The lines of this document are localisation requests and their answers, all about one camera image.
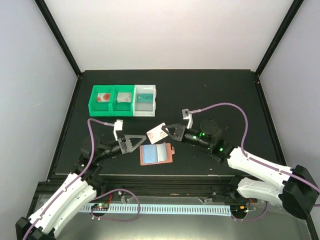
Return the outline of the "teal VIP credit card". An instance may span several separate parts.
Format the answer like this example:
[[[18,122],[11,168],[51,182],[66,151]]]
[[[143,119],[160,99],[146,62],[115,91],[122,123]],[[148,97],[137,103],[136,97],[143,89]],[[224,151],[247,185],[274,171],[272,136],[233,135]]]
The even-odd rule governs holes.
[[[153,103],[154,95],[152,93],[139,93],[137,95],[138,103]]]

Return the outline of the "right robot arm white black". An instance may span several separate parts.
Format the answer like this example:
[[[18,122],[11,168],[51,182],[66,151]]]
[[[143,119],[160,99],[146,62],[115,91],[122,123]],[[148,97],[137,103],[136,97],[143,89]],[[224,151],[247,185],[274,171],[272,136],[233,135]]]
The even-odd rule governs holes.
[[[298,219],[309,218],[320,194],[305,167],[279,165],[232,146],[222,138],[222,129],[212,119],[203,120],[199,130],[181,123],[164,125],[161,129],[174,141],[201,147],[218,163],[226,162],[230,168],[255,178],[243,177],[228,187],[230,200],[259,199],[282,206]]]

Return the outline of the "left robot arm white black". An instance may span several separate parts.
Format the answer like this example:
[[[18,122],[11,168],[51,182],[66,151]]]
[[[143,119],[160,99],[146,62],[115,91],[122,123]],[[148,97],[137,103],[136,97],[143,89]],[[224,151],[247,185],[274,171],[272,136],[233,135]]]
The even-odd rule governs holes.
[[[101,163],[118,155],[133,153],[144,135],[124,134],[109,143],[90,136],[81,147],[75,171],[68,174],[61,186],[37,211],[15,224],[19,240],[55,240],[70,220],[89,202],[103,199],[108,192],[99,176]]]

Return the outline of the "white blossom card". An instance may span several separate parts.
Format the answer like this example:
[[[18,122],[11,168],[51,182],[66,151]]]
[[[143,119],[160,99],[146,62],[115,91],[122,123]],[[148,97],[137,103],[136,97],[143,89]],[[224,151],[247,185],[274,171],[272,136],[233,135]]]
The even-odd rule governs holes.
[[[168,134],[162,130],[162,127],[165,125],[166,124],[163,122],[146,132],[146,135],[151,144],[155,144],[168,136]]]
[[[118,103],[130,103],[132,101],[131,92],[118,92],[116,101]]]

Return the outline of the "brown leather card holder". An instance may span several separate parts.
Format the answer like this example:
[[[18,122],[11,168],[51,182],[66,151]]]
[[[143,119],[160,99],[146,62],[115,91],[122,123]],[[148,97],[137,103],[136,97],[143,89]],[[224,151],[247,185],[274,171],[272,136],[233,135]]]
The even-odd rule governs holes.
[[[150,166],[173,162],[175,148],[170,143],[147,144],[139,147],[140,165]]]

